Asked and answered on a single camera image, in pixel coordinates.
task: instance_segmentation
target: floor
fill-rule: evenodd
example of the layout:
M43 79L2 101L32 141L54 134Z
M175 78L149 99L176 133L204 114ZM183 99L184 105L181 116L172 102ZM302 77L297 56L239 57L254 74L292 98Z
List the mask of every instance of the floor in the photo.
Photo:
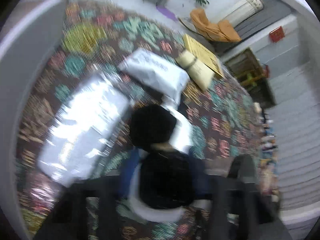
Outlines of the floor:
M150 2L147 2L147 1L143 2L142 0L100 0L100 1L111 1L126 10L132 10L138 14L143 14L146 17L152 20L155 20L168 28L177 30L181 33L187 33L188 35L190 35L191 37L199 41L207 49L214 52L214 48L205 38L190 32L178 21L173 21L167 18L165 15L163 15L156 9L156 6L154 4Z
M303 239L320 215L317 72L316 64L309 61L270 80L277 102L268 112L281 153L277 167L281 217L294 239Z

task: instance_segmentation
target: purple yoga mat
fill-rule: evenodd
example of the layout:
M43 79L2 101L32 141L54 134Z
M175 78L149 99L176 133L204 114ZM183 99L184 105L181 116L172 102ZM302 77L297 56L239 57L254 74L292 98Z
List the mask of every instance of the purple yoga mat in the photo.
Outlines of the purple yoga mat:
M174 20L175 22L178 21L178 19L176 18L176 16L174 15L173 12L169 11L166 7L163 6L157 6L156 7L157 10L159 12L161 12L164 16L166 16L167 18Z

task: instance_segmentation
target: floral carpet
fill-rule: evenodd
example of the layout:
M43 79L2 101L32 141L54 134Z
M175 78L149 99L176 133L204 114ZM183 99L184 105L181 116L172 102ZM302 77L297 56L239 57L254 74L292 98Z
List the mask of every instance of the floral carpet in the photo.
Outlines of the floral carpet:
M37 157L55 114L80 81L97 68L107 73L117 72L131 92L139 94L135 107L161 102L161 95L147 91L117 69L117 65L137 48L148 49L175 63L174 58L184 50L184 44L181 34L112 3L84 0L68 4L61 45L37 79L20 124L17 190L21 212L32 235L62 189L37 167ZM253 102L235 79L228 73L225 76L223 80L213 79L205 93L193 81L183 92L188 119L193 125L192 152L205 162L210 174L227 174L233 157L239 154L247 153L258 159L259 137ZM122 160L128 157L132 148L128 132L128 125L122 121L113 135L114 146L101 157L92 178L119 168ZM91 239L96 238L97 205L96 199L88 199L88 212L93 218ZM132 240L187 239L195 212L190 208L179 223L159 224L137 218L125 200L119 202L117 210L124 221L123 236ZM147 231L137 233L146 225Z

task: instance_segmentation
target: patterned rug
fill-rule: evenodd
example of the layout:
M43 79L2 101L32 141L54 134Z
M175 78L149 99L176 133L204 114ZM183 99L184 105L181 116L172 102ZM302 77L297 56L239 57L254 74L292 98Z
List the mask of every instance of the patterned rug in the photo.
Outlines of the patterned rug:
M99 68L106 73L119 72L117 65L137 48L148 49L175 63L184 50L182 35L158 23L116 7L112 3L92 0L70 2L66 9L64 36L60 47L47 62L32 90L23 112L17 144L17 190L21 212L33 235L52 209L61 186L50 180L36 165L45 144L48 127L63 103L81 80ZM131 93L139 94L135 107L160 103L161 95L148 91L129 76L119 73ZM223 80L213 79L202 93L190 81L183 92L188 119L193 125L193 154L205 162L209 174L225 175L233 157L247 153L257 161L259 137L256 115L250 96L228 73ZM92 178L117 169L132 148L128 125L121 122L113 134L114 145L104 151ZM97 225L96 199L88 199L93 221L91 236ZM135 217L125 200L118 206L124 221L125 239L186 239L193 223L194 209L187 209L179 223L148 223ZM137 232L147 225L143 234Z

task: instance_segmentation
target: orange bean bag chair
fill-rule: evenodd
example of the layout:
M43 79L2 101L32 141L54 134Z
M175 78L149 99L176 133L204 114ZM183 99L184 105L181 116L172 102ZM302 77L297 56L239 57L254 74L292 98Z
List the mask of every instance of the orange bean bag chair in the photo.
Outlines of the orange bean bag chair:
M208 40L225 42L241 41L238 33L228 20L221 20L217 24L211 23L202 8L193 9L190 12L190 17L198 32Z

